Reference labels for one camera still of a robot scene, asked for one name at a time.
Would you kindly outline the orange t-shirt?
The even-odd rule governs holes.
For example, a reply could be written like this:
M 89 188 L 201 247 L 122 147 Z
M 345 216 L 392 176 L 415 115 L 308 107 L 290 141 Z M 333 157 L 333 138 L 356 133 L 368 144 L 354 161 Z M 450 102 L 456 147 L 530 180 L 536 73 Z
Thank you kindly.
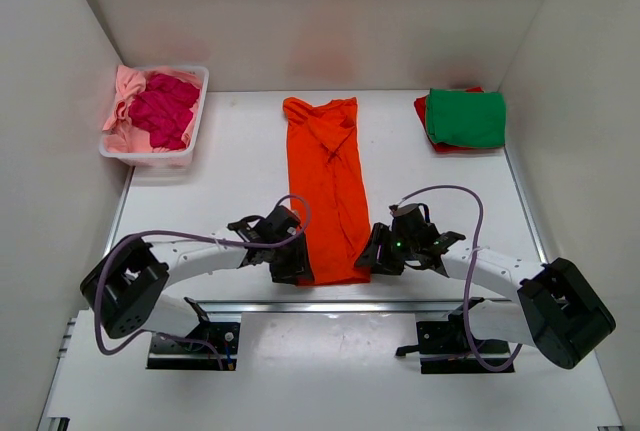
M 311 210 L 305 235 L 313 277 L 298 284 L 368 283 L 370 270 L 355 266 L 371 233 L 358 148 L 357 100 L 313 106 L 289 97 L 283 112 L 289 192 L 302 197 Z

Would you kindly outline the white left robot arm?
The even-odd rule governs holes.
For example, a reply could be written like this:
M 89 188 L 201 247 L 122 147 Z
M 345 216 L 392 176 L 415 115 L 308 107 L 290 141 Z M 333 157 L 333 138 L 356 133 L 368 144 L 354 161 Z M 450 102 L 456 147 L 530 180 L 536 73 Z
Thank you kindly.
M 313 281 L 303 224 L 282 204 L 267 216 L 249 215 L 219 234 L 123 238 L 83 279 L 80 292 L 112 339 L 140 331 L 175 336 L 188 349 L 208 340 L 208 317 L 192 298 L 174 298 L 168 288 L 216 271 L 267 264 L 277 284 Z

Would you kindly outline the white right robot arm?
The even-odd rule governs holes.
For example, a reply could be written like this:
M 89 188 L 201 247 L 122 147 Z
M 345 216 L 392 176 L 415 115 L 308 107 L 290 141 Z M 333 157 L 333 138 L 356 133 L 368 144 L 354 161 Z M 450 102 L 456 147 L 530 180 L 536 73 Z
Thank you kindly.
M 441 233 L 423 203 L 391 211 L 391 224 L 374 225 L 356 267 L 390 276 L 407 268 L 434 271 L 503 298 L 464 298 L 437 323 L 421 353 L 460 359 L 487 355 L 491 342 L 502 341 L 535 348 L 554 365 L 572 369 L 615 330 L 613 315 L 573 262 L 525 261 L 482 248 L 460 233 Z

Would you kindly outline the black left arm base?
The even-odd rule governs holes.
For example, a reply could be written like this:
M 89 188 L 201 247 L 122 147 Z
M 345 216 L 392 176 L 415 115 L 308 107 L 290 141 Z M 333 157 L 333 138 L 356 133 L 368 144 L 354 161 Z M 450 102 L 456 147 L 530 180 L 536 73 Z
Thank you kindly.
M 146 367 L 150 370 L 187 370 L 230 372 L 237 368 L 240 321 L 223 317 L 214 321 L 203 306 L 191 298 L 176 306 L 161 302 L 161 324 L 169 331 L 152 333 Z

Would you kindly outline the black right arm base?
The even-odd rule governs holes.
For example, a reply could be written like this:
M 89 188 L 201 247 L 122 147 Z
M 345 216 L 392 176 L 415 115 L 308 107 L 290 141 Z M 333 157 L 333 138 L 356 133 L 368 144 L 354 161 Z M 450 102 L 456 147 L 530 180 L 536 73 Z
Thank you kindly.
M 449 306 L 443 311 L 416 315 L 416 342 L 400 346 L 395 357 L 404 359 L 415 354 L 423 375 L 487 374 L 487 370 L 473 354 L 467 341 L 463 323 L 463 305 Z M 514 365 L 506 366 L 511 349 L 506 341 L 489 339 L 474 343 L 482 359 L 493 367 L 503 367 L 499 373 L 514 373 Z

